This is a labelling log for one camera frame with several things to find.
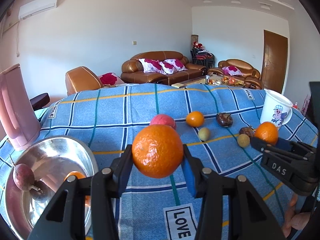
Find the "silver screw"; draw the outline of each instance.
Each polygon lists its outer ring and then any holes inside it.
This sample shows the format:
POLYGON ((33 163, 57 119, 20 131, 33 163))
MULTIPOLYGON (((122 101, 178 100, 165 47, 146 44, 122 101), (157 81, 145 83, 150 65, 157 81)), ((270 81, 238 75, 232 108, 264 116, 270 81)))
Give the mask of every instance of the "silver screw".
POLYGON ((76 180, 76 176, 75 175, 70 175, 68 178, 67 178, 67 182, 73 182, 76 180))
POLYGON ((203 174, 210 174, 211 171, 212 171, 212 170, 211 170, 210 168, 207 168, 207 167, 202 168, 203 174))
POLYGON ((245 181, 247 180, 247 178, 246 178, 244 175, 239 175, 239 176, 238 176, 238 180, 239 180, 240 182, 245 182, 245 181))
POLYGON ((106 175, 111 172, 111 169, 110 168, 103 168, 101 172, 102 172, 102 174, 106 175))

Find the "orange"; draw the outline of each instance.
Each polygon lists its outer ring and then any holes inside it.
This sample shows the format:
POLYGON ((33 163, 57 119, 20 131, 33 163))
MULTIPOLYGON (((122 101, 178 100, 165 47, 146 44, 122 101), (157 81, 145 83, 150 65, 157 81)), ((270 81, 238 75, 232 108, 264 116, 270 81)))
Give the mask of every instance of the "orange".
POLYGON ((178 133, 168 125, 149 125, 134 138, 132 158, 142 174, 156 179, 167 177, 182 162, 182 141, 178 133))
POLYGON ((271 144, 276 144, 279 137, 277 127, 271 122, 264 122, 258 126, 254 133, 255 137, 260 138, 271 144))
MULTIPOLYGON (((84 179, 86 178, 86 176, 84 176, 81 172, 79 171, 72 171, 70 172, 65 178, 64 178, 64 181, 71 175, 75 175, 78 179, 84 179)), ((85 196, 85 202, 84 202, 84 205, 86 207, 90 207, 91 206, 91 199, 90 199, 90 196, 85 196)))
POLYGON ((187 115, 186 122, 192 127, 199 127, 204 123, 204 116, 199 111, 193 111, 187 115))

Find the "plate of fruit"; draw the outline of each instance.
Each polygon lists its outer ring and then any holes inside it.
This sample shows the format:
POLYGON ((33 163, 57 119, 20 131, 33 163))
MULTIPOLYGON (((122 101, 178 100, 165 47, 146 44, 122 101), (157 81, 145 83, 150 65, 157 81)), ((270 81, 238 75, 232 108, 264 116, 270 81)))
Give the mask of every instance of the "plate of fruit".
POLYGON ((244 82, 242 82, 241 80, 234 79, 232 77, 223 77, 221 81, 228 86, 239 86, 239 87, 244 86, 244 82))
MULTIPOLYGON (((4 206, 11 228, 20 240, 28 238, 68 176, 82 179, 98 172, 92 151, 71 136, 52 136, 38 141, 12 163, 5 185, 4 206)), ((84 210, 86 234, 91 226, 90 197, 87 198, 84 210)))

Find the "blue plaid blanket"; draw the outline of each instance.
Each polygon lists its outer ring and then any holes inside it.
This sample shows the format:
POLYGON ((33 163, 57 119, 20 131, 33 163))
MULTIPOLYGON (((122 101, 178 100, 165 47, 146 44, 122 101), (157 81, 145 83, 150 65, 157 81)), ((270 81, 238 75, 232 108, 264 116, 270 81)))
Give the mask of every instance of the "blue plaid blanket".
MULTIPOLYGON (((244 174, 263 197, 270 210, 283 223, 288 190, 278 179, 260 168, 262 155, 250 146, 245 150, 236 142, 239 129, 260 124, 264 103, 263 90, 250 90, 248 98, 241 88, 226 86, 191 85, 176 89, 165 85, 142 84, 71 95, 48 110, 40 110, 42 129, 38 140, 53 135, 70 135, 85 142, 95 154, 98 167, 108 167, 119 157, 135 135, 149 125, 158 113, 168 114, 176 120, 177 132, 191 154, 200 158, 205 167, 221 175, 236 177, 244 174), (205 116, 204 126, 211 131, 211 138, 202 142, 197 136, 198 128, 185 122, 191 111, 201 111, 205 116), (217 112, 232 114, 233 126, 220 127, 217 112)), ((281 138, 303 141, 316 145, 317 129, 293 109, 291 120, 283 125, 281 138)), ((7 221, 4 210, 4 186, 12 167, 9 153, 17 159, 21 152, 13 150, 5 141, 0 144, 0 213, 7 221)), ((228 232, 228 201, 223 201, 223 238, 228 232)), ((153 179, 132 168, 128 186, 121 199, 113 201, 113 209, 120 239, 176 239, 172 228, 172 210, 188 209, 187 219, 192 226, 182 236, 194 237, 201 207, 201 199, 193 199, 187 190, 181 167, 171 178, 153 179)), ((87 240, 92 239, 89 231, 87 240)))

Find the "fruit stem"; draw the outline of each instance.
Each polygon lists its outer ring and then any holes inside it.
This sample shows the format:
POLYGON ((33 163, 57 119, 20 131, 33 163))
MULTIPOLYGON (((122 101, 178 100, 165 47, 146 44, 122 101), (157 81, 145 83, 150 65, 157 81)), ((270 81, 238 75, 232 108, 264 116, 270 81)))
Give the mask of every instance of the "fruit stem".
POLYGON ((40 193, 42 193, 41 192, 42 190, 39 187, 36 187, 35 185, 31 185, 31 188, 33 188, 36 191, 40 191, 40 193))
POLYGON ((12 164, 13 164, 14 168, 15 168, 15 167, 16 167, 16 165, 15 165, 14 161, 12 160, 12 158, 11 158, 11 154, 10 154, 10 153, 9 153, 9 157, 10 157, 11 162, 12 162, 12 164))

